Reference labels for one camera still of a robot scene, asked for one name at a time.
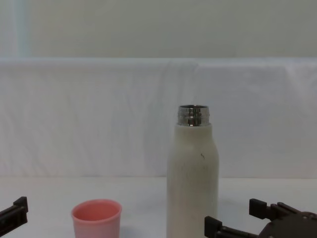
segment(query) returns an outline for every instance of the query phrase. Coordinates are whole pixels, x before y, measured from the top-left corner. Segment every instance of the stainless steel bottle neck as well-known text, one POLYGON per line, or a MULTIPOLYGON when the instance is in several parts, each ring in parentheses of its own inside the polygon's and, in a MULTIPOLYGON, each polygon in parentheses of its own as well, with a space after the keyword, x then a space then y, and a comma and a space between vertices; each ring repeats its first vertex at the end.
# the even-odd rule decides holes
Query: stainless steel bottle neck
POLYGON ((178 125, 206 126, 209 123, 209 108, 201 105, 182 105, 178 108, 178 125))

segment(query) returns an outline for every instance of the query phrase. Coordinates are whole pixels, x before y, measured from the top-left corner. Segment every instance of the white tabletop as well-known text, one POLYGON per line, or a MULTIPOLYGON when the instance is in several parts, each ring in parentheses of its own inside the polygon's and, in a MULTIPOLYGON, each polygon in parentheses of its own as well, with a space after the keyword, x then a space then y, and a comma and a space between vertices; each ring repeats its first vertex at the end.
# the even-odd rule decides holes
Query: white tabletop
MULTIPOLYGON (((6 238, 74 237, 70 210, 94 198, 122 204, 121 238, 165 237, 165 178, 0 178, 0 188, 0 209, 20 196, 29 204, 28 223, 6 238)), ((223 178, 218 218, 257 234, 267 221, 248 215, 250 198, 317 212, 317 180, 223 178)))

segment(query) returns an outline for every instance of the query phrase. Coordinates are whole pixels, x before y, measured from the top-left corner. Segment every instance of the white wall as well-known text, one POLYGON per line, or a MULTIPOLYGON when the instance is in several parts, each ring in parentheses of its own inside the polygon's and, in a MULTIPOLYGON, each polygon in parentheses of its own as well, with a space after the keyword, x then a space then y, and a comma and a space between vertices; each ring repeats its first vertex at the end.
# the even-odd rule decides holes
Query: white wall
POLYGON ((14 2, 0 0, 0 57, 18 55, 14 2))
POLYGON ((22 56, 317 56, 316 0, 11 1, 22 56))

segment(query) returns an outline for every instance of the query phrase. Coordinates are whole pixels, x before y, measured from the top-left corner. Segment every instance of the black robotic claw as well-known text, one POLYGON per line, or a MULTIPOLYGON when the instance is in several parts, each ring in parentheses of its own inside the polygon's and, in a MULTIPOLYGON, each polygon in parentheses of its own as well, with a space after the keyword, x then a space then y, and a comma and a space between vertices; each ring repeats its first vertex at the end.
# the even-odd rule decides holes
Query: black robotic claw
POLYGON ((267 206, 266 202, 250 199, 249 214, 270 219, 259 235, 224 227, 221 221, 205 217, 208 238, 316 238, 317 214, 298 211, 282 202, 267 206))
POLYGON ((20 197, 13 206, 0 211, 0 237, 28 222, 26 213, 29 211, 26 197, 20 197))

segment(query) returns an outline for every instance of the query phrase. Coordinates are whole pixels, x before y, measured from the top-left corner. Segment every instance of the water bottle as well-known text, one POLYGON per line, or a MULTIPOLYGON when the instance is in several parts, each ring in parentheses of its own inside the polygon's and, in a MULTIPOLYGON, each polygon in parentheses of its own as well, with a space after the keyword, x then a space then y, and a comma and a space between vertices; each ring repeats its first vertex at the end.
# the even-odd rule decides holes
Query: water bottle
POLYGON ((207 106, 184 105, 167 165, 167 238, 203 238, 217 216, 219 158, 207 106))

